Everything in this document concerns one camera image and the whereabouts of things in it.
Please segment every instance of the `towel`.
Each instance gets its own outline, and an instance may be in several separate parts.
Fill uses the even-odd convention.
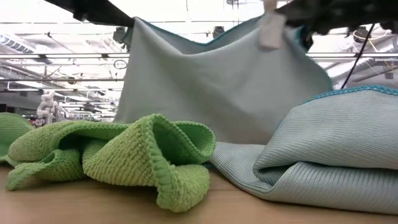
[[[199,203],[210,184],[206,162],[215,147],[206,126],[171,122],[153,114],[133,124],[66,121],[48,124],[16,139],[8,156],[21,162],[7,189],[29,177],[52,182],[85,178],[123,186],[157,187],[157,204],[184,212]]]
[[[279,49],[260,47],[260,18],[205,44],[135,18],[114,122],[162,113],[203,123],[218,141],[267,144],[291,108],[332,91],[332,83],[298,43],[300,29],[286,27]]]
[[[21,115],[0,113],[0,163],[7,162],[12,166],[18,164],[8,157],[8,149],[17,138],[33,129],[29,121]]]
[[[398,214],[398,91],[361,86],[290,110],[266,146],[218,143],[210,160],[265,200]]]

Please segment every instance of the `black cable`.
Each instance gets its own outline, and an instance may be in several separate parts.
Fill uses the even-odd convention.
[[[353,67],[351,68],[351,70],[349,71],[349,74],[348,74],[346,80],[344,81],[343,85],[341,86],[340,90],[342,90],[342,89],[347,85],[349,78],[350,78],[351,75],[353,74],[354,69],[355,69],[355,67],[356,67],[356,64],[358,63],[359,59],[361,58],[361,56],[362,56],[362,54],[363,54],[363,51],[364,51],[364,49],[365,49],[365,46],[366,46],[366,44],[367,44],[367,42],[368,42],[368,39],[369,39],[369,37],[371,36],[371,32],[372,32],[372,30],[373,30],[373,28],[374,28],[374,25],[375,25],[375,24],[373,24],[373,25],[371,26],[371,28],[369,29],[369,32],[368,32],[368,34],[366,35],[365,41],[363,42],[362,48],[361,48],[361,50],[359,51],[358,56],[357,56],[356,59],[355,59],[354,65],[353,65]]]

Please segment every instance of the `textured green cloth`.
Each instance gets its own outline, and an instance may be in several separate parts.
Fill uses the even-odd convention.
[[[21,115],[0,113],[0,163],[8,162],[12,166],[18,164],[8,157],[8,149],[17,138],[33,129],[28,120]]]
[[[85,178],[123,186],[157,187],[157,204],[184,212],[207,193],[207,161],[215,147],[206,126],[171,122],[159,114],[134,124],[67,121],[35,129],[14,141],[8,156],[21,163],[7,189],[30,176],[63,182]]]
[[[398,91],[322,94],[291,109],[266,146],[218,143],[210,161],[266,200],[398,215]]]

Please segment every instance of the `ceiling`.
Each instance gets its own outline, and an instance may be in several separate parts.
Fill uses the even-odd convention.
[[[139,16],[156,26],[179,34],[196,42],[209,42],[213,39],[212,32],[215,26],[223,26],[228,30],[242,21],[252,17],[260,16],[263,13],[262,2],[260,0],[246,0],[238,6],[235,1],[227,0],[111,0],[118,8],[122,9],[129,16]],[[372,33],[372,43],[366,48],[369,52],[395,52],[392,38],[388,30],[380,27]],[[3,1],[0,7],[0,35],[15,40],[28,46],[35,54],[78,54],[78,53],[123,53],[126,52],[123,44],[113,40],[116,27],[99,26],[88,22],[79,22],[72,18],[72,14],[60,9],[43,0],[13,0]],[[353,40],[353,36],[346,37],[346,29],[331,30],[329,35],[314,35],[314,45],[310,52],[357,52],[361,44]],[[15,49],[0,44],[0,54],[20,54]],[[66,58],[52,59],[51,64],[27,59],[7,60],[19,69],[10,69],[16,75],[28,75],[32,78],[40,75],[50,78],[101,78],[115,79],[123,78],[125,69],[117,69],[114,66],[116,58]],[[372,75],[370,78],[359,82],[349,83],[349,86],[360,85],[362,83],[387,83],[390,86],[398,86],[394,83],[394,64],[390,62],[368,63],[363,62],[363,70],[358,70],[353,78],[358,79],[363,76]],[[335,78],[336,87],[346,77],[346,72],[352,63],[332,63],[320,62],[320,66],[325,68],[329,75]],[[386,69],[390,69],[393,78],[383,74]],[[32,82],[28,83],[9,83],[14,88],[30,88]],[[77,82],[69,83],[38,83],[54,88],[105,88],[119,89],[123,87],[123,82]],[[79,102],[95,101],[109,102],[117,106],[120,91],[60,91],[58,101]]]

